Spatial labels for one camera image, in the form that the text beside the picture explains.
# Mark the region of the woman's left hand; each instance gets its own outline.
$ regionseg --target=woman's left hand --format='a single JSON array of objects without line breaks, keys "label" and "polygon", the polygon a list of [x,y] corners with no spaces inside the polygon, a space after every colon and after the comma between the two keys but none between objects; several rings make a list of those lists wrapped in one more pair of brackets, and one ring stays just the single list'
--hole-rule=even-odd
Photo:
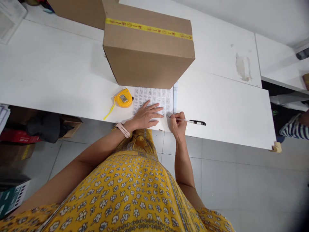
[{"label": "woman's left hand", "polygon": [[126,121],[124,127],[132,132],[138,129],[146,129],[158,124],[159,121],[150,121],[152,118],[163,118],[164,116],[161,114],[157,114],[156,112],[163,110],[163,107],[158,107],[159,103],[148,106],[150,100],[146,101],[145,104],[140,108],[140,110],[136,113],[133,119]]}]

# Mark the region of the tiled floor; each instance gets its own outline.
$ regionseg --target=tiled floor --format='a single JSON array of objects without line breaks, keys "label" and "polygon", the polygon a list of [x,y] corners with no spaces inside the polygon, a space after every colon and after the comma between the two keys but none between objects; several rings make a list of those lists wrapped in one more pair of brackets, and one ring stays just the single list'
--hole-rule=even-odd
[{"label": "tiled floor", "polygon": [[[32,179],[26,198],[113,127],[83,122],[72,139],[37,144],[23,169]],[[175,176],[173,135],[153,131],[153,138],[159,160]],[[300,218],[308,191],[309,141],[287,138],[281,154],[193,137],[187,137],[187,144],[199,196],[236,231],[290,231]]]}]

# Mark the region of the floral pattern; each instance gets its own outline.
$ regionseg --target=floral pattern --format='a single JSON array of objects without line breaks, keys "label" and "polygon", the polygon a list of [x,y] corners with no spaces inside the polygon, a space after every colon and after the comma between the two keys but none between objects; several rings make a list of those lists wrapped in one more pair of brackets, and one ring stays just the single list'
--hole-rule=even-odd
[{"label": "floral pattern", "polygon": [[135,131],[124,139],[57,207],[8,217],[0,228],[34,231],[52,215],[43,231],[234,231],[218,212],[192,207],[158,162],[150,130]]}]

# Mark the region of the peeling paint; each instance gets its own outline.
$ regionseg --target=peeling paint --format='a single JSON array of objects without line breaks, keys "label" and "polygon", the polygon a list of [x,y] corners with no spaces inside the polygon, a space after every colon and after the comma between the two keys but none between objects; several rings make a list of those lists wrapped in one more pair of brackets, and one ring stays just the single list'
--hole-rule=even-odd
[{"label": "peeling paint", "polygon": [[238,53],[236,53],[236,71],[239,76],[241,76],[241,80],[243,81],[251,81],[251,64],[249,57],[246,56],[239,56]]}]

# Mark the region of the wristwatch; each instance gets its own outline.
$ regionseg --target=wristwatch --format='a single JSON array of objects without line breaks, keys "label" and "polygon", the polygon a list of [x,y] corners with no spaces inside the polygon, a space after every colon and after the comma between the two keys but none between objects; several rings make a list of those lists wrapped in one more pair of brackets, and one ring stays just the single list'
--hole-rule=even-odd
[{"label": "wristwatch", "polygon": [[125,135],[126,138],[130,137],[130,132],[128,132],[121,123],[118,123],[116,127],[119,128],[119,130]]}]

